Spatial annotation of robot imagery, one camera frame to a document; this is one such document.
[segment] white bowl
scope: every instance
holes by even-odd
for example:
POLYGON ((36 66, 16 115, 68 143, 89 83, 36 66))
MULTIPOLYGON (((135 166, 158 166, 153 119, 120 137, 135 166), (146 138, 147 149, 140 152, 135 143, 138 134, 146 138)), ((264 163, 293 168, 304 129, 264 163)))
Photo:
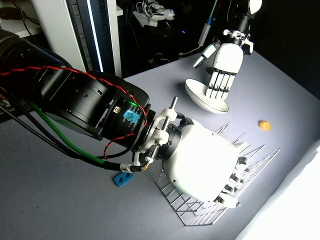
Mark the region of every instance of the white bowl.
POLYGON ((202 109, 214 114, 224 114, 229 111, 229 107, 222 98, 210 98, 206 96, 207 86, 194 80, 185 80, 185 90, 190 98, 202 109))

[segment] red wire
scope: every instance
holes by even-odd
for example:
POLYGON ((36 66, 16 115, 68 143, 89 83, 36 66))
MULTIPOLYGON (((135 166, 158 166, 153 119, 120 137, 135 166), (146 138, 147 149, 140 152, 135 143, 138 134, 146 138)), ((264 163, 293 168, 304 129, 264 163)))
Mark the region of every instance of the red wire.
MULTIPOLYGON (((104 79, 104 78, 97 78, 93 75, 91 75, 90 73, 88 72, 84 72, 84 71, 79 71, 79 70, 76 70, 76 69, 73 69, 73 68, 70 68, 70 67, 56 67, 56 66, 27 66, 25 68, 13 68, 11 69, 10 71, 7 71, 7 72, 0 72, 0 76, 7 76, 11 73, 14 73, 14 72, 24 72, 26 70, 41 70, 41 69, 52 69, 52 70, 69 70, 73 73, 76 73, 76 74, 83 74, 83 75, 86 75, 88 76, 89 78, 93 79, 93 80, 96 80, 96 81, 101 81, 101 82, 104 82, 106 84, 108 84, 109 86, 112 86, 112 87, 116 87, 117 89, 121 90, 124 94, 128 95, 132 101, 137 104, 139 106, 139 108, 141 109, 141 111, 143 112, 143 116, 144 116, 144 119, 145 119, 145 122, 144 122, 144 125, 143 127, 145 127, 148 123, 148 119, 147 119, 147 113, 145 111, 145 109, 139 104, 137 103, 137 100, 135 99, 135 97, 131 94, 129 94, 127 91, 125 91, 121 86, 119 85, 115 85, 111 82, 109 82, 108 80, 104 79)), ((120 136, 120 137, 116 137, 114 138, 113 140, 111 140, 104 148, 104 152, 103 152, 103 156, 104 156, 104 159, 107 160, 107 148, 114 142, 114 141, 117 141, 117 140, 121 140, 121 139, 124 139, 126 137, 129 137, 129 136, 133 136, 135 135, 135 133, 129 133, 125 136, 120 136)))

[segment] wire rack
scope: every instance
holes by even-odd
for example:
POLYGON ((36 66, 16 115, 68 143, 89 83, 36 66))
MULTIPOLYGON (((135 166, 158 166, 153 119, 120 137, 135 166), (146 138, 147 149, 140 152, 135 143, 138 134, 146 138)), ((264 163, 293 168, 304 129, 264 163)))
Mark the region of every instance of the wire rack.
MULTIPOLYGON (((215 131, 216 134, 221 135, 228 127, 228 123, 220 127, 215 131)), ((242 134, 232 144, 236 144, 243 136, 242 134)), ((253 150, 250 145, 245 147, 240 153, 241 157, 246 157, 247 162, 250 163, 254 156, 260 152, 265 145, 259 146, 253 150)), ((280 149, 262 157, 260 160, 249 165, 241 175, 241 181, 232 189, 230 195, 233 197, 239 197, 244 190, 255 180, 255 178, 263 171, 263 169, 274 159, 279 153, 280 149)), ((215 224, 222 215, 228 210, 227 207, 221 203, 202 202, 194 197, 181 192, 176 189, 172 184, 165 172, 162 170, 156 179, 156 185, 158 186, 165 199, 168 201, 172 209, 178 215, 180 220, 185 226, 207 226, 215 224)))

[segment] green led light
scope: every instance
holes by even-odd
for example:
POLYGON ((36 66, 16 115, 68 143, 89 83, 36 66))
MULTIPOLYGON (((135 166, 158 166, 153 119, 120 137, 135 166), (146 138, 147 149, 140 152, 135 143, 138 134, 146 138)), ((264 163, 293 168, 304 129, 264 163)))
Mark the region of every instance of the green led light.
POLYGON ((135 104, 135 103, 132 102, 132 101, 129 101, 129 103, 130 103, 132 106, 139 107, 137 104, 135 104))

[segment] gray table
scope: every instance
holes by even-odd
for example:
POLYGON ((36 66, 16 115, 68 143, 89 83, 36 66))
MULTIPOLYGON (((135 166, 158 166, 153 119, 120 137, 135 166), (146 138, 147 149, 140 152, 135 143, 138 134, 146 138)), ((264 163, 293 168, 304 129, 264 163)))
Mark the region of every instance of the gray table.
MULTIPOLYGON (((13 240, 232 240, 275 191, 312 142, 320 136, 320 101, 257 53, 244 58, 227 102, 230 111, 216 115, 199 108, 187 95, 186 78, 204 83, 206 68, 191 66, 197 56, 132 76, 144 89, 152 109, 168 107, 216 130, 230 122, 228 140, 244 140, 263 154, 282 151, 240 197, 242 207, 228 210, 213 226, 184 227, 154 183, 159 162, 119 188, 116 174, 70 159, 13 121, 0 124, 0 239, 13 240), (257 127, 259 120, 271 130, 257 127)), ((108 142, 97 142, 61 127, 77 145, 100 155, 108 142)), ((111 152, 121 150, 110 147, 111 152)), ((129 162, 130 155, 118 162, 129 162)))

